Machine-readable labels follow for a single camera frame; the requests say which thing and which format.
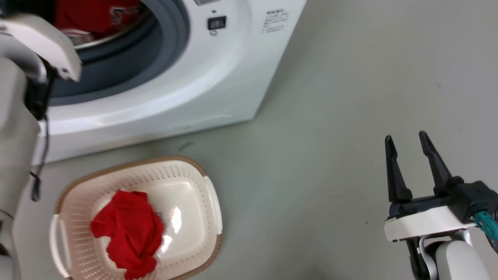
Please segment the teal connector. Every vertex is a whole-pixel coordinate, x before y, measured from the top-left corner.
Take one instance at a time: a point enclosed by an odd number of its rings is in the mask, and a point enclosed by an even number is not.
[[[498,240],[498,223],[486,211],[477,213],[474,222],[491,240]]]

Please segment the basket rim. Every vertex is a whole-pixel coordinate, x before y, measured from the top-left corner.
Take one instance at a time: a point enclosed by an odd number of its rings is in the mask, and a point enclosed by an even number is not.
[[[156,163],[156,162],[162,162],[162,161],[174,161],[174,160],[178,160],[178,161],[183,161],[183,162],[189,163],[194,168],[196,168],[201,173],[201,175],[203,177],[207,176],[204,168],[200,164],[198,164],[193,159],[190,159],[190,158],[187,158],[187,157],[184,157],[184,156],[158,157],[158,158],[153,158],[153,159],[146,159],[146,160],[140,160],[140,161],[136,161],[136,162],[121,164],[121,165],[118,165],[118,166],[114,166],[114,167],[111,167],[111,168],[107,168],[107,169],[104,169],[104,170],[101,170],[101,171],[97,171],[97,172],[91,173],[89,175],[83,176],[83,177],[81,177],[79,179],[76,179],[73,182],[71,182],[62,191],[62,193],[59,195],[59,198],[58,198],[56,206],[55,206],[55,215],[59,215],[61,213],[62,203],[63,203],[64,198],[66,197],[66,195],[73,188],[75,188],[76,186],[78,186],[79,184],[81,184],[83,182],[86,182],[88,180],[91,180],[93,178],[96,178],[96,177],[99,177],[99,176],[102,176],[102,175],[105,175],[105,174],[108,174],[108,173],[119,171],[121,169],[126,169],[126,168],[130,168],[130,167],[134,167],[134,166],[138,166],[138,165],[149,164],[149,163]],[[193,270],[190,270],[190,271],[188,271],[188,272],[186,272],[184,274],[181,274],[181,275],[178,275],[176,277],[170,278],[169,280],[184,280],[184,279],[190,278],[190,277],[192,277],[194,275],[197,275],[197,274],[203,272],[204,270],[206,270],[214,262],[214,260],[218,256],[218,254],[220,252],[220,249],[221,249],[222,240],[223,240],[222,234],[218,234],[216,236],[215,248],[213,249],[213,252],[212,252],[211,256],[202,265],[200,265],[197,268],[195,268]],[[73,279],[74,278],[72,276],[69,276],[69,277],[65,278],[65,280],[73,280]]]
[[[118,165],[118,166],[110,167],[110,168],[107,168],[107,169],[104,169],[104,170],[100,170],[100,171],[91,173],[89,175],[83,176],[83,177],[81,177],[79,179],[76,179],[73,182],[71,182],[61,192],[61,194],[59,195],[59,198],[57,199],[57,202],[55,204],[54,214],[58,215],[58,214],[61,213],[62,203],[64,202],[64,199],[66,198],[66,196],[69,193],[69,191],[71,191],[73,188],[75,188],[77,185],[79,185],[79,184],[81,184],[83,182],[89,181],[89,180],[91,180],[93,178],[96,178],[96,177],[99,177],[99,176],[102,176],[102,175],[106,175],[108,173],[119,171],[121,169],[126,169],[126,168],[130,168],[130,167],[134,167],[134,166],[138,166],[138,165],[149,164],[149,163],[156,163],[156,162],[161,162],[161,161],[174,161],[174,160],[179,160],[179,161],[184,161],[186,163],[189,163],[192,166],[194,166],[201,173],[201,175],[203,177],[207,176],[204,168],[202,168],[202,166],[200,164],[198,164],[193,159],[190,159],[190,158],[187,158],[187,157],[184,157],[184,156],[165,156],[165,157],[158,157],[158,158],[152,158],[152,159],[146,159],[146,160],[140,160],[140,161],[125,163],[125,164],[121,164],[121,165]]]

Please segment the red cloth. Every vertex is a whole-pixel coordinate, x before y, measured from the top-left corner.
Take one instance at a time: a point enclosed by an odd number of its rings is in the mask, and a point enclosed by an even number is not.
[[[90,224],[96,238],[109,236],[109,258],[127,269],[126,280],[145,276],[154,270],[155,254],[162,241],[164,226],[147,202],[144,192],[118,190]]]
[[[55,26],[71,36],[111,35],[138,15],[140,0],[59,0]]]

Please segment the label sticker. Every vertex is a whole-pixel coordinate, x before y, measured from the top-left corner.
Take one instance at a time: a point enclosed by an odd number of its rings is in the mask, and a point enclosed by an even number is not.
[[[285,22],[289,20],[289,12],[285,9],[275,9],[266,12],[261,33],[272,33],[284,28]]]

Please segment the basket handle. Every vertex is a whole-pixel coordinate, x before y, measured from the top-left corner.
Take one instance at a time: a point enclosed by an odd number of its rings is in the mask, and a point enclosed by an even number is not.
[[[50,232],[49,232],[49,242],[50,242],[50,252],[52,253],[52,258],[54,260],[55,266],[59,273],[64,278],[70,277],[64,263],[61,260],[59,254],[59,247],[57,243],[57,225],[59,224],[59,215],[54,215],[52,221],[50,222]]]

